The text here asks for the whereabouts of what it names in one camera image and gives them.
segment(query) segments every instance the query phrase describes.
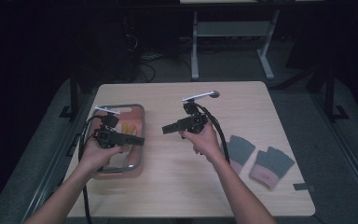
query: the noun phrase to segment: controller cable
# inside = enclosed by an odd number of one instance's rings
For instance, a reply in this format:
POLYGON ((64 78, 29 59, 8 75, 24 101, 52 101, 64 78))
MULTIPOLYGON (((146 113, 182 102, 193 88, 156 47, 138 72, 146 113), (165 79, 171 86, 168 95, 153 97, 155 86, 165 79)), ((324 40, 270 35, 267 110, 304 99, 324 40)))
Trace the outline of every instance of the controller cable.
MULTIPOLYGON (((82 130, 82 133, 80 135, 80 139, 79 139, 79 152, 78 152, 78 161, 81 160, 82 156, 83 156, 83 153, 84 153, 84 147, 85 145, 87 144, 87 142, 89 141, 89 139, 92 137, 92 135, 90 135, 86 141, 84 141, 85 139, 85 136, 86 136, 86 130, 88 129, 89 127, 89 124, 92 120, 94 119, 101 119, 102 116, 92 116, 91 118, 89 118, 86 123, 84 124, 84 127, 83 127, 83 130, 82 130)), ((92 224, 92 221, 91 221, 91 216, 90 216, 90 208, 89 208, 89 195, 87 193, 87 186, 85 185, 84 188, 83 188, 83 199, 84 199, 84 210, 85 210, 85 213, 86 213, 86 220, 87 220, 87 223, 89 224, 92 224)))
POLYGON ((194 102, 193 102, 193 104, 196 107, 198 107, 199 109, 201 109, 206 114, 206 116, 211 120, 213 126, 216 128, 217 132, 219 133, 220 140, 222 141, 222 146, 223 146, 223 151, 225 154, 226 161, 228 162, 228 164, 230 164, 226 138, 225 138, 225 135, 223 134, 222 128, 220 128, 219 121, 217 121, 217 119, 208 111, 207 108, 205 108, 199 104, 196 104, 194 102))

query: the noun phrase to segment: gray carpet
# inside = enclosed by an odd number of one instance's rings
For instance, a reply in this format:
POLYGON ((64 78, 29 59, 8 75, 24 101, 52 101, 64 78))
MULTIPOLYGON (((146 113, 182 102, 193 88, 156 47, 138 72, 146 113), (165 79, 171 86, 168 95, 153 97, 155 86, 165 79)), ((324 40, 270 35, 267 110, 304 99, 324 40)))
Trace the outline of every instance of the gray carpet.
MULTIPOLYGON (((231 48, 215 54, 200 54, 200 81, 248 81, 259 80, 274 86, 298 73, 286 69, 285 62, 292 43, 273 42, 268 59, 275 72, 274 80, 264 77, 255 49, 260 42, 246 42, 243 48, 231 48)), ((165 58, 148 63, 156 70, 153 82, 190 81, 189 53, 179 59, 165 58)), ((142 66, 148 77, 149 67, 142 66)), ((320 102, 323 93, 306 91, 309 78, 298 81, 284 91, 271 91, 270 95, 296 155, 306 183, 313 186, 310 194, 316 207, 314 217, 277 217, 279 223, 358 223, 358 184, 352 175, 333 129, 339 129, 354 149, 358 160, 358 106, 350 91, 336 82, 336 105, 340 104, 350 119, 329 122, 322 112, 320 102)), ((75 122, 59 118, 64 106, 70 104, 69 83, 66 81, 51 102, 34 138, 26 149, 13 176, 0 196, 0 223, 20 223, 27 214, 33 198, 46 200, 55 185, 66 172, 70 150, 76 133, 90 110, 94 94, 80 94, 80 114, 75 122), (46 170, 53 167, 51 181, 43 182, 46 170), (46 191, 36 194, 38 189, 46 191)), ((172 219, 114 219, 94 218, 94 223, 175 223, 172 219)), ((66 223, 86 223, 85 218, 68 218, 66 223)), ((195 219, 193 223, 234 223, 233 219, 195 219)))

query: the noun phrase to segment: wooden table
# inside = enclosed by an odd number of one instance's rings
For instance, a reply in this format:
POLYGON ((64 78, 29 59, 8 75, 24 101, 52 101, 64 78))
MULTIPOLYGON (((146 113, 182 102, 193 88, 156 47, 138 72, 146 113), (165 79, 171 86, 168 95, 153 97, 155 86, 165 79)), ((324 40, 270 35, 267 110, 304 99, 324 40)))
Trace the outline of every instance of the wooden table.
MULTIPOLYGON (((92 217, 232 217, 217 174, 204 156, 178 133, 162 134, 161 127, 186 116, 183 97, 207 91, 220 97, 199 99, 218 120, 225 137, 232 134, 256 146, 240 173, 241 179, 275 217, 311 216, 315 207, 295 164, 268 190, 249 178, 258 150, 275 147, 296 160, 269 93, 262 82, 190 82, 102 85, 95 105, 140 104, 145 107, 144 169, 135 178, 91 179, 88 183, 92 217)), ((74 156, 67 175, 77 165, 74 156)), ((69 217, 85 216, 80 196, 69 217)))

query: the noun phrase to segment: metal frame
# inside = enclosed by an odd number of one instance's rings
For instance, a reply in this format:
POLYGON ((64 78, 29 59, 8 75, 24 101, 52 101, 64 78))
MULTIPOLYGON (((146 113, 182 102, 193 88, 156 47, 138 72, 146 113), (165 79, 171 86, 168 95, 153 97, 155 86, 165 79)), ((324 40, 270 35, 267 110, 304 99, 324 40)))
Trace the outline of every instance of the metal frame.
POLYGON ((68 153, 68 148, 75 147, 74 143, 68 139, 76 139, 78 138, 78 134, 81 133, 81 130, 84 126, 84 120, 86 120, 87 115, 89 113, 88 109, 92 104, 93 97, 85 96, 79 99, 78 113, 75 114, 74 117, 71 118, 71 122, 69 122, 66 130, 62 133, 62 140, 57 147, 54 155, 51 158, 51 161, 48 165, 48 169, 43 175, 39 186, 34 192, 33 198, 22 217, 22 222, 34 213, 44 202, 48 199, 49 194, 54 190, 54 187, 57 183, 54 182, 54 178, 57 172, 57 167, 60 165, 60 162, 65 158, 65 155, 68 153))
POLYGON ((334 121, 331 120, 331 115, 325 113, 325 105, 322 100, 317 95, 312 95, 312 100, 316 105, 316 108, 319 109, 320 113, 322 114, 322 118, 324 119, 324 123, 327 124, 327 127, 330 129, 330 132, 334 135, 339 144, 339 147, 346 159, 346 162, 349 165, 351 170, 352 176, 356 180, 358 184, 358 160, 356 160, 355 156, 353 155, 352 149, 349 144, 345 141, 344 136, 342 135, 341 131, 337 127, 334 121))
POLYGON ((200 78, 199 63, 197 56, 198 36, 265 36, 266 42, 263 48, 257 50, 257 56, 263 66, 268 79, 274 75, 269 66, 267 51, 274 34, 276 22, 280 10, 274 10, 270 21, 198 21, 198 12, 194 12, 193 20, 193 49, 191 52, 191 80, 200 78))

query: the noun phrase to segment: equipment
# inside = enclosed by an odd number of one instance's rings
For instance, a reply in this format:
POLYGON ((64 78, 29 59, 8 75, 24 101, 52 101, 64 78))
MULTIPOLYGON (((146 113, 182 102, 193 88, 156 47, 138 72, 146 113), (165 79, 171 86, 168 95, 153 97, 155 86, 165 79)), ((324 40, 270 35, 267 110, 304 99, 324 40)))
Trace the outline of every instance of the equipment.
MULTIPOLYGON (((85 150, 85 145, 91 137, 97 139, 101 148, 127 145, 133 145, 134 147, 130 150, 129 153, 122 153, 125 157, 127 157, 125 167, 102 167, 98 170, 98 174, 93 177, 94 179, 104 179, 109 177, 112 178, 115 176, 129 177, 132 175, 139 175, 140 172, 142 172, 141 163, 145 139, 140 136, 144 136, 144 121, 145 110, 141 105, 110 105, 101 107, 95 106, 95 111, 91 118, 86 121, 82 134, 80 136, 78 159, 81 160, 85 150), (119 111, 113 111, 110 108, 123 108, 129 111, 120 113, 119 111), (123 126, 123 124, 128 124, 127 122, 129 120, 131 120, 132 122, 129 129, 126 130, 126 132, 123 132, 123 129, 121 127, 121 133, 118 133, 117 126, 123 126), (137 134, 139 136, 132 134, 136 133, 135 129, 138 129, 137 134)), ((87 186, 83 188, 83 198, 85 204, 86 219, 87 222, 90 224, 92 223, 92 221, 90 216, 89 195, 87 193, 87 186)))
POLYGON ((220 124, 217 119, 203 106, 196 104, 194 101, 202 98, 204 96, 211 96, 212 98, 217 98, 220 96, 218 91, 209 91, 203 94, 193 95, 187 98, 183 98, 182 102, 186 102, 183 105, 185 112, 189 115, 189 117, 184 119, 179 119, 173 124, 166 125, 162 127, 162 133, 175 133, 178 131, 188 131, 190 133, 200 133, 202 129, 205 127, 205 124, 208 122, 208 118, 211 120, 213 126, 219 133, 220 139, 222 141, 223 150, 225 153, 225 157, 227 162, 229 163, 229 156, 227 150, 227 142, 225 136, 223 135, 222 129, 220 128, 220 124))

